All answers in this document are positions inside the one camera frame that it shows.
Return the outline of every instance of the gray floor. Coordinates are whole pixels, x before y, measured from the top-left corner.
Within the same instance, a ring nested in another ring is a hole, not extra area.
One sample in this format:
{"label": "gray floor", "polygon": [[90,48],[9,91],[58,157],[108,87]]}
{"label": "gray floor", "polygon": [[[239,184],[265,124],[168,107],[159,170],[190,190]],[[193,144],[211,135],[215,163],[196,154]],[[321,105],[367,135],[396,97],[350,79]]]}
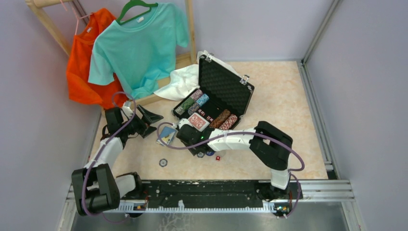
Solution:
{"label": "gray floor", "polygon": [[[143,214],[124,224],[110,224],[98,217],[75,218],[72,231],[347,231],[340,203],[302,203],[289,219],[272,214]],[[108,214],[111,220],[123,215]]]}

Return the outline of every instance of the beige tabletop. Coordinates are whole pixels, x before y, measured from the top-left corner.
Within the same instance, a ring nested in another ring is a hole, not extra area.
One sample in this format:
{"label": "beige tabletop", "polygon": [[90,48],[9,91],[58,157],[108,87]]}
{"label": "beige tabletop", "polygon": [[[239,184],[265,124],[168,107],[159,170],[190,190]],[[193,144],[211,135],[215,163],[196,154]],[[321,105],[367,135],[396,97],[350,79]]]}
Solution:
{"label": "beige tabletop", "polygon": [[[299,179],[327,179],[296,62],[229,64],[238,73],[249,75],[249,82],[255,86],[246,114],[235,129],[253,128],[260,120],[271,123],[293,138],[292,147],[305,162],[305,169],[295,175]],[[160,122],[176,122],[170,111],[178,103],[163,99],[144,108],[164,116]],[[98,149],[104,125],[106,121],[102,117],[92,155]],[[271,177],[269,168],[250,151],[226,151],[221,160],[216,161],[215,155],[198,158],[187,150],[161,146],[156,140],[155,133],[145,139],[129,139],[112,168],[114,176],[138,172],[143,180],[267,180]],[[177,138],[171,144],[183,146]],[[159,165],[163,158],[168,161],[166,167]],[[289,157],[289,167],[300,167],[293,155]]]}

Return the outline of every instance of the shirt sleeve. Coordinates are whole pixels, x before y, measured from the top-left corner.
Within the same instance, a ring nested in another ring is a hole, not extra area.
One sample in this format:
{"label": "shirt sleeve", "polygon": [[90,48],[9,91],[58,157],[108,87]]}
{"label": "shirt sleeve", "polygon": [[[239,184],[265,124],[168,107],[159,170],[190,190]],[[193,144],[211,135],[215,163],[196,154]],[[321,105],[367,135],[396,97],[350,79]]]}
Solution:
{"label": "shirt sleeve", "polygon": [[90,59],[88,83],[108,85],[114,81],[113,70],[106,58],[100,55],[95,47]]}
{"label": "shirt sleeve", "polygon": [[187,26],[187,16],[178,7],[176,8],[176,43],[181,47],[189,44],[189,27]]}

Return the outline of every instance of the white cloth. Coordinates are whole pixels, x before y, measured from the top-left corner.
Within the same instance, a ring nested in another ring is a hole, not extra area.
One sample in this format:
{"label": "white cloth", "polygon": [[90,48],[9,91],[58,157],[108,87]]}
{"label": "white cloth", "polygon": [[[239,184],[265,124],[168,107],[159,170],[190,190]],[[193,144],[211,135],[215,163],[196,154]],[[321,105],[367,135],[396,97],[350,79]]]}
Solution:
{"label": "white cloth", "polygon": [[[207,51],[199,51],[197,54],[197,63],[199,62],[201,55],[208,55]],[[212,61],[215,61],[236,75],[240,76],[231,65],[214,57]],[[170,72],[170,83],[154,93],[169,100],[183,100],[195,89],[199,88],[198,85],[198,64],[193,64],[181,69]]]}

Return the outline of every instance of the turquoise t-shirt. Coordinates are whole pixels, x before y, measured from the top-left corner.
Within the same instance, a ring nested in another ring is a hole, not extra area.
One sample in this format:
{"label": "turquoise t-shirt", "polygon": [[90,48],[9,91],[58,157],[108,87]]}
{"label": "turquoise t-shirt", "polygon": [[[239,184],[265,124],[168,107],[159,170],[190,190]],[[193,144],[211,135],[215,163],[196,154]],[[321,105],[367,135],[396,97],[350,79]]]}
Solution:
{"label": "turquoise t-shirt", "polygon": [[96,38],[88,82],[108,85],[116,73],[126,93],[146,97],[176,68],[176,45],[188,43],[186,15],[173,3],[159,3],[123,25],[113,21]]}

